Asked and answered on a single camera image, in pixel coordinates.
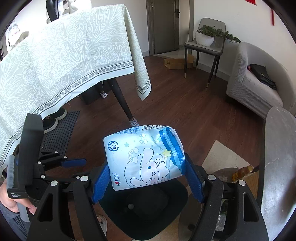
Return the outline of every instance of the red tassel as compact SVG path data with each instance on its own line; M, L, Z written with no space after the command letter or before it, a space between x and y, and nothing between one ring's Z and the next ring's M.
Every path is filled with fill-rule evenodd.
M271 21L272 21L272 25L274 26L274 11L273 11L273 9L271 10Z
M246 0L247 2L253 3L254 5L257 5L255 0Z

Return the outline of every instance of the blue tissue package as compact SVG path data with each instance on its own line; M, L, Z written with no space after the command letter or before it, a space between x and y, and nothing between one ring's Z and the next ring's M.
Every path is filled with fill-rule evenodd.
M165 182L186 172L182 143L169 126L132 127L103 141L115 191Z

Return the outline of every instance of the tablecloth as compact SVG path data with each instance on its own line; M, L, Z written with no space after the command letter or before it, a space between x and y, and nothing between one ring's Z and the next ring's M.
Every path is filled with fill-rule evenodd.
M98 82L133 72L143 100L151 85L125 5L73 13L23 40L0 63L0 173L27 113L44 119Z

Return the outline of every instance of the white flower pot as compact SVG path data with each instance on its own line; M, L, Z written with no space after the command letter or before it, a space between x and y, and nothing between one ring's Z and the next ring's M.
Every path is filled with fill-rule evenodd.
M206 47L210 47L214 42L214 37L207 36L200 32L195 32L195 41L197 44L201 44Z

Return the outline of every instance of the human hand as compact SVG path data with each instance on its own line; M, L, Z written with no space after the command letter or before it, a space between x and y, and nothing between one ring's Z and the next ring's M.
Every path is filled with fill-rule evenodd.
M36 207L30 202L29 199L11 199L7 194L7 180L0 186L0 202L3 206L7 207L10 211L18 213L17 203L24 205L29 208L30 213L35 214Z

